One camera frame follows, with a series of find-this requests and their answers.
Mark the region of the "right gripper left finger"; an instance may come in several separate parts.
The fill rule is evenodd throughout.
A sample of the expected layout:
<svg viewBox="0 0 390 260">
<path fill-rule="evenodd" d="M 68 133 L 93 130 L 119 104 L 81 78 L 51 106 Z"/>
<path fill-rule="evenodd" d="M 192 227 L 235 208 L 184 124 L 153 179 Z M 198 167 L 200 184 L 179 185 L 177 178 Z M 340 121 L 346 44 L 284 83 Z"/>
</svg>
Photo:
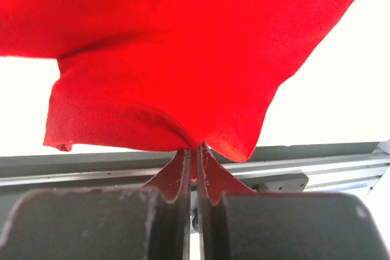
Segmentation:
<svg viewBox="0 0 390 260">
<path fill-rule="evenodd" d="M 2 259 L 188 259 L 191 153 L 143 187 L 28 192 L 1 233 Z"/>
</svg>

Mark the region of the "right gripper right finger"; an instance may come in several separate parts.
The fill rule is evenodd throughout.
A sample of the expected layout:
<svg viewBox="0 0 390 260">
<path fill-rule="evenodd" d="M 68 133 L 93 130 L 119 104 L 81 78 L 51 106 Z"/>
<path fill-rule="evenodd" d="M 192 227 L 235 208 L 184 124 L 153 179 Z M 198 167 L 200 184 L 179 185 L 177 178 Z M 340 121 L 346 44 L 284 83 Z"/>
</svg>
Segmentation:
<svg viewBox="0 0 390 260">
<path fill-rule="evenodd" d="M 206 145 L 196 152 L 202 259 L 388 259 L 372 214 L 354 195 L 256 192 Z"/>
</svg>

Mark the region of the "red t shirt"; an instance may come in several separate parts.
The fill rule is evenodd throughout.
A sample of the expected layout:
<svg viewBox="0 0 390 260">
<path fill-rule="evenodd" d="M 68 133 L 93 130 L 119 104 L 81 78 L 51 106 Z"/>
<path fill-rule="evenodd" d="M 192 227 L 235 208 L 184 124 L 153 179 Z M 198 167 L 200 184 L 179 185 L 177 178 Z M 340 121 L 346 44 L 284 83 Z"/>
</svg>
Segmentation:
<svg viewBox="0 0 390 260">
<path fill-rule="evenodd" d="M 278 87 L 354 0 L 1 0 L 1 55 L 53 58 L 44 145 L 250 158 Z"/>
</svg>

